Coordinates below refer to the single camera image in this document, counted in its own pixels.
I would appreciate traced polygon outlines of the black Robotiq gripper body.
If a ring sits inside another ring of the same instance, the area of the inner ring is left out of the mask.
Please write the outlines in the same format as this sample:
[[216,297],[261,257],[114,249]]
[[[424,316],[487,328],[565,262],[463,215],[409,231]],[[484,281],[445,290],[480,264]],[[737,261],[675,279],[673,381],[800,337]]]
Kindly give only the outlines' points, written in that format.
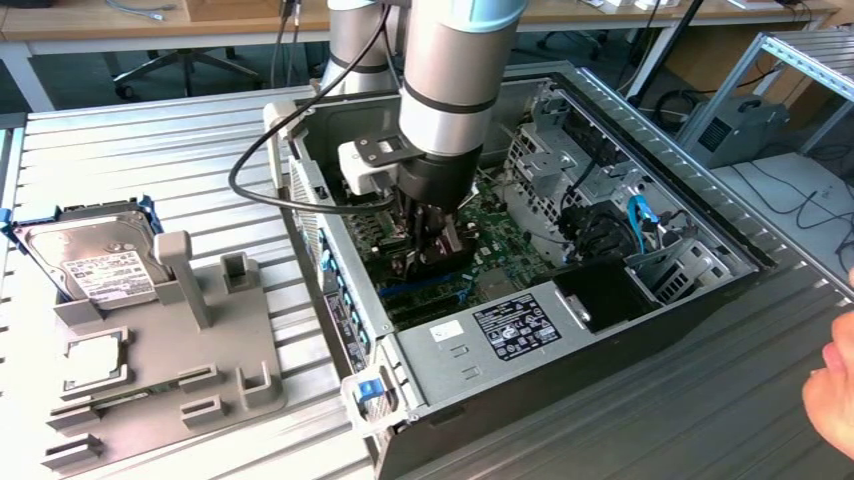
[[457,270],[472,262],[476,232],[460,223],[459,208],[480,153],[427,154],[400,164],[394,210],[405,249],[390,258],[393,270]]

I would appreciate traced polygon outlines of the person's hand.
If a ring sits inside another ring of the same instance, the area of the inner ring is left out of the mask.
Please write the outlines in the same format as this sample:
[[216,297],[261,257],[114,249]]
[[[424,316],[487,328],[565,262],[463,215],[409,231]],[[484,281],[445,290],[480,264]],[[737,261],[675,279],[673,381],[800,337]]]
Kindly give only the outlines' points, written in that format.
[[852,313],[831,322],[831,341],[821,348],[823,367],[801,387],[808,421],[827,443],[852,458]]

